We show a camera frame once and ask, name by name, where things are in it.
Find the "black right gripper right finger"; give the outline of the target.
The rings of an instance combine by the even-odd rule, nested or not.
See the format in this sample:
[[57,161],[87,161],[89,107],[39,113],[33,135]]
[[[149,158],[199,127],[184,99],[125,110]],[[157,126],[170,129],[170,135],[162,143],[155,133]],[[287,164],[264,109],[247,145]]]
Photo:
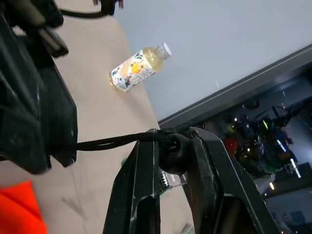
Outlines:
[[247,171],[213,133],[192,127],[187,187],[195,234],[281,234]]

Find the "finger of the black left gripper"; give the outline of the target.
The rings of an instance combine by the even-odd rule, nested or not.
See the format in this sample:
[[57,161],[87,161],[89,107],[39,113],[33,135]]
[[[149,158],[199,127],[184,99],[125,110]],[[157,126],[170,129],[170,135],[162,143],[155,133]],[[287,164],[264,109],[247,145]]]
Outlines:
[[51,167],[47,98],[29,56],[0,48],[0,155],[35,175]]
[[77,107],[56,66],[39,68],[39,74],[47,88],[48,154],[63,167],[75,163],[75,150],[61,149],[77,143]]

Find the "yellow drink bottle white cap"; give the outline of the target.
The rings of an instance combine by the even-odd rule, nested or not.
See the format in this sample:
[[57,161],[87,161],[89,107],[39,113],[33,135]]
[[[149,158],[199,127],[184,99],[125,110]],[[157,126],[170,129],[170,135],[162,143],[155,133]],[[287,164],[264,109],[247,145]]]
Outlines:
[[146,78],[159,72],[165,60],[172,55],[169,46],[144,47],[108,74],[110,85],[126,93]]

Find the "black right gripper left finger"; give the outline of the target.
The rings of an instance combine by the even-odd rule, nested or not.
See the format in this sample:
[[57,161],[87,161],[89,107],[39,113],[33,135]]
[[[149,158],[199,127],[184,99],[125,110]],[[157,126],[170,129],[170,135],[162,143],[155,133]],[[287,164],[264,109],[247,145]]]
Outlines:
[[112,187],[103,234],[160,234],[159,145],[139,140]]

